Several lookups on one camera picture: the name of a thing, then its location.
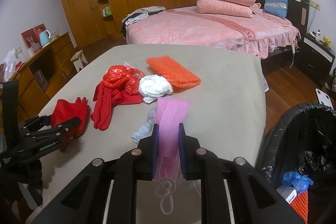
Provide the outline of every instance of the wall picture frame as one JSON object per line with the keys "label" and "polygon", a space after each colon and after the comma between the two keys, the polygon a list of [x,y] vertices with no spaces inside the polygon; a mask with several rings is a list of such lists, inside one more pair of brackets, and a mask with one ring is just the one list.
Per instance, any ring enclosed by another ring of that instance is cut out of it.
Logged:
{"label": "wall picture frame", "polygon": [[21,36],[28,49],[32,48],[34,52],[37,52],[42,48],[41,43],[33,28],[21,33]]}

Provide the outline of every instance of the black garbage bag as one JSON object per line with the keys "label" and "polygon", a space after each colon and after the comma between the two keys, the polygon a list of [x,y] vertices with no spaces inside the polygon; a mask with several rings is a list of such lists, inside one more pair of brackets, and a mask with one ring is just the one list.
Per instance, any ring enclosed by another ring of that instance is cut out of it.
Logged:
{"label": "black garbage bag", "polygon": [[335,223],[336,112],[317,103],[286,111],[264,137],[255,167],[275,188],[288,171],[309,175],[308,223]]}

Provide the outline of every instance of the gray tablecloth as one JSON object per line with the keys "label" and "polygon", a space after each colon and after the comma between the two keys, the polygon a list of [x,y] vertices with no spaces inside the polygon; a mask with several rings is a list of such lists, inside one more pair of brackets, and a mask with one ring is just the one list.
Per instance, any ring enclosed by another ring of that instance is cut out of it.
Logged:
{"label": "gray tablecloth", "polygon": [[[191,101],[185,122],[187,135],[198,138],[201,146],[220,158],[242,156],[254,165],[265,126],[263,74],[258,58],[239,52],[186,45],[114,47],[80,71],[40,114],[51,114],[58,99],[74,102],[77,97],[87,97],[92,111],[95,87],[110,66],[128,62],[150,75],[154,72],[146,59],[163,55],[169,55],[202,80],[199,86],[173,95]],[[94,129],[90,120],[85,134],[72,141],[65,153],[55,151],[44,156],[43,207],[93,159],[117,159],[135,148],[131,136],[155,106],[156,102],[117,106],[106,131]],[[190,182],[179,176],[170,216],[160,211],[160,200],[154,194],[156,185],[138,182],[137,224],[188,224],[200,220],[200,199]]]}

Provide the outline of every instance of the red cloth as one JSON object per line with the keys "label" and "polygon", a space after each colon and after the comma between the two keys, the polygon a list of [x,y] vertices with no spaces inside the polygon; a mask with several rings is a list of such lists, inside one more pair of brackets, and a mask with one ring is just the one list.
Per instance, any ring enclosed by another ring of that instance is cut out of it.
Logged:
{"label": "red cloth", "polygon": [[129,94],[139,94],[140,79],[134,74],[139,74],[144,77],[145,74],[135,68],[126,68],[125,66],[112,66],[108,69],[107,73],[103,76],[103,83],[109,88],[124,88]]}
{"label": "red cloth", "polygon": [[101,131],[106,130],[111,122],[112,109],[117,105],[133,105],[143,102],[140,94],[130,95],[126,90],[109,88],[101,81],[94,92],[93,101],[96,102],[91,120],[93,127]]}
{"label": "red cloth", "polygon": [[66,100],[59,99],[56,103],[55,110],[51,115],[51,127],[70,120],[74,117],[79,117],[81,124],[78,128],[68,131],[64,136],[65,145],[60,148],[63,152],[68,144],[70,137],[79,138],[84,133],[83,128],[85,126],[86,118],[89,112],[90,106],[87,104],[86,98],[81,99],[78,97],[74,103],[69,103]]}

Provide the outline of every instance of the orange bubble mat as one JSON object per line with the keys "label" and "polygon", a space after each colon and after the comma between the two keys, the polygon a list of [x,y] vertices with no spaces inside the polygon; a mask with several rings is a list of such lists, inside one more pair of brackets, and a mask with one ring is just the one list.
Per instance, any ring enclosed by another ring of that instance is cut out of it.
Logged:
{"label": "orange bubble mat", "polygon": [[292,208],[299,214],[300,217],[308,223],[308,191],[305,191],[300,196],[297,196],[290,204]]}
{"label": "orange bubble mat", "polygon": [[175,87],[193,88],[201,83],[200,78],[167,55],[149,58],[147,64]]}

